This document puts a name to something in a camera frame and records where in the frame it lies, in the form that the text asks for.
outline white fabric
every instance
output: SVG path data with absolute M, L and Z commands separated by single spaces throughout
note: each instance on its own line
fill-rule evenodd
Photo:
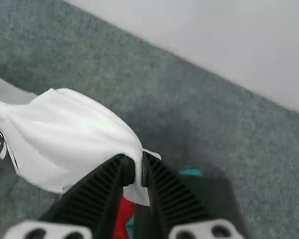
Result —
M 64 193 L 116 154 L 130 157 L 136 180 L 124 188 L 124 197 L 149 205 L 141 186 L 141 142 L 124 121 L 91 98 L 50 89 L 28 104 L 0 101 L 0 130 L 16 173 L 51 192 Z

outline white wall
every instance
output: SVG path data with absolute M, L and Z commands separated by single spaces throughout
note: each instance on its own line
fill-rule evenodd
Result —
M 67 0 L 299 112 L 299 0 Z

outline teal object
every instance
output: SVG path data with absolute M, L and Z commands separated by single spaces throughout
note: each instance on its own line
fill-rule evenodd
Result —
M 184 170 L 179 171 L 179 173 L 182 174 L 182 175 L 192 175 L 192 176 L 197 176 L 197 177 L 202 177 L 203 176 L 202 172 L 200 172 L 196 168 L 184 169 Z M 126 224 L 126 230 L 128 232 L 128 235 L 129 235 L 130 239 L 134 238 L 133 229 L 134 229 L 134 216 Z

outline carpet floor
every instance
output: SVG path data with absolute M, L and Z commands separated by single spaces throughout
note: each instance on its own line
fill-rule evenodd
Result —
M 174 169 L 231 180 L 253 238 L 299 239 L 299 115 L 59 0 L 0 0 L 0 77 L 71 88 Z M 0 161 L 0 238 L 56 199 Z

